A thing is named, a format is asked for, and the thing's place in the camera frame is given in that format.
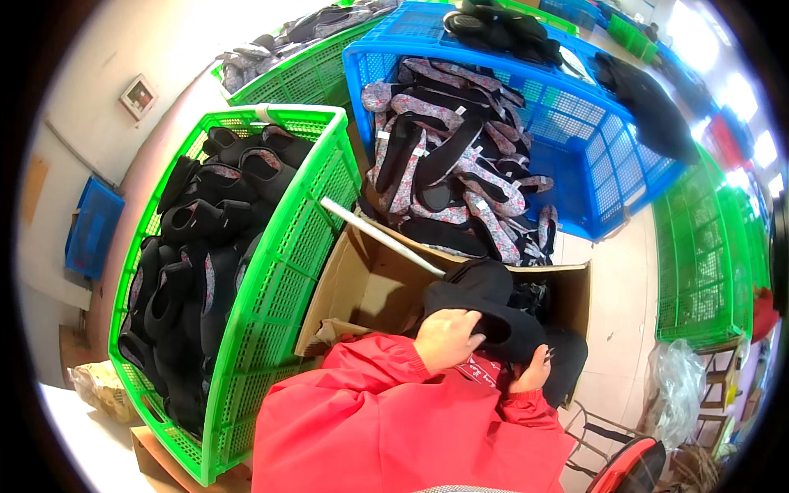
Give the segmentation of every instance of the cardboard box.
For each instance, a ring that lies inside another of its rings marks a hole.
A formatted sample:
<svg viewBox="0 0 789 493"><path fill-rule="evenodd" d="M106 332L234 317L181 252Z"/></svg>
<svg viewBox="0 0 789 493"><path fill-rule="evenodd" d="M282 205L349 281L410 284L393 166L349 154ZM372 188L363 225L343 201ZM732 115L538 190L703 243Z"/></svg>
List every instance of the cardboard box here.
<svg viewBox="0 0 789 493"><path fill-rule="evenodd" d="M454 256L441 252L434 255L432 250L420 250L419 253L429 255L430 261L444 270L457 265L457 260L446 258ZM586 338L591 296L590 269L590 263L585 263L513 267L510 270L516 282L546 281L550 289L549 322ZM310 342L321 327L329 324L338 333L348 327L348 331L370 329L401 334L421 314L422 291L437 280L439 278L435 275L356 228L347 226L320 276L295 353L299 356L314 355L315 344L311 348Z"/></svg>
<svg viewBox="0 0 789 493"><path fill-rule="evenodd" d="M170 455L147 426L129 429L137 465L145 480L158 493L249 493L252 473L240 464L216 477L216 482L203 487Z"/></svg>

